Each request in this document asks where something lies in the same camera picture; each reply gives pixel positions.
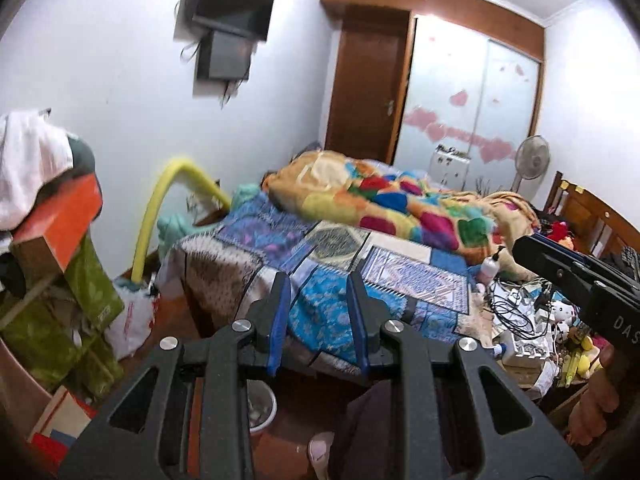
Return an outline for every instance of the white wall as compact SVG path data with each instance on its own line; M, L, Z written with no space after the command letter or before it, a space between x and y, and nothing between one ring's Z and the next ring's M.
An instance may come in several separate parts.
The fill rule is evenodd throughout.
M640 227L640 50L608 0L581 0L546 30L546 73L537 133L556 171Z
M187 155L231 193L318 138L331 27L319 0L275 0L268 42L224 108L194 96L174 41L178 0L27 0L0 41L0 113L51 107L94 149L104 209L92 228L114 276L131 265L167 162ZM163 210L183 212L186 190Z
M329 50L329 63L326 68L326 80L324 83L324 97L322 98L322 113L320 115L320 129L318 141L324 146L326 129L329 125L329 112L331 111L331 97L334 94L335 69L338 65L338 52L340 51L340 38L342 37L342 20L332 21L331 46Z

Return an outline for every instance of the human hand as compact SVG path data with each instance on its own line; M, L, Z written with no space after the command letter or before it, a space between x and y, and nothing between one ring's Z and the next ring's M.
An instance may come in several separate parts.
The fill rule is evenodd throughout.
M600 353L600 364L607 368L613 362L613 346L607 346ZM569 416L569 444L588 446L591 441L607 429L603 412L611 413L619 405L620 398L605 370L600 369L589 380L587 391Z

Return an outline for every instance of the wooden bed frame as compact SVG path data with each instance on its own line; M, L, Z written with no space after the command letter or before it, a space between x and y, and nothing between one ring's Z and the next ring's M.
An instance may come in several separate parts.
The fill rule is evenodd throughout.
M566 218L574 232L575 250L597 258L620 254L625 246L640 252L640 232L607 203L556 172L545 212Z

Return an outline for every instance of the sliding wardrobe door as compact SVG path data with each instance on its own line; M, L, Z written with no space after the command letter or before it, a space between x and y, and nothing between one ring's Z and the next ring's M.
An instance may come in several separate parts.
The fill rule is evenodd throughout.
M428 170L439 144L466 152L481 99L488 38L420 16L394 165Z
M511 189L516 151L529 135L539 69L529 57L489 42L465 190Z

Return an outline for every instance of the wall-mounted tv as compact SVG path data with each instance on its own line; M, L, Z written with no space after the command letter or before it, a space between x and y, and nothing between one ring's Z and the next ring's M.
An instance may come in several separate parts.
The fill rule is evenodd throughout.
M195 0L194 3L195 23L267 41L273 0Z

